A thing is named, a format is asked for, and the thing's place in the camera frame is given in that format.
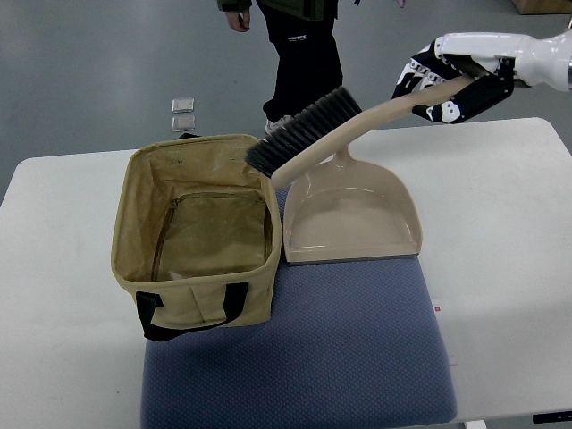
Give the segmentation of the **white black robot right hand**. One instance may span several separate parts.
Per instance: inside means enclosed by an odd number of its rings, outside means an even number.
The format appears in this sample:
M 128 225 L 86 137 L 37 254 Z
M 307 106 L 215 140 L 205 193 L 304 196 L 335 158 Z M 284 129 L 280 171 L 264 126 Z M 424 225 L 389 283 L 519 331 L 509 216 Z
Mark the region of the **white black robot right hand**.
M 537 39 L 498 32 L 448 33 L 405 65 L 392 96 L 467 75 L 474 81 L 438 105 L 417 105 L 413 114 L 431 122 L 459 123 L 511 96 L 514 87 L 546 84 L 571 90 L 571 31 Z

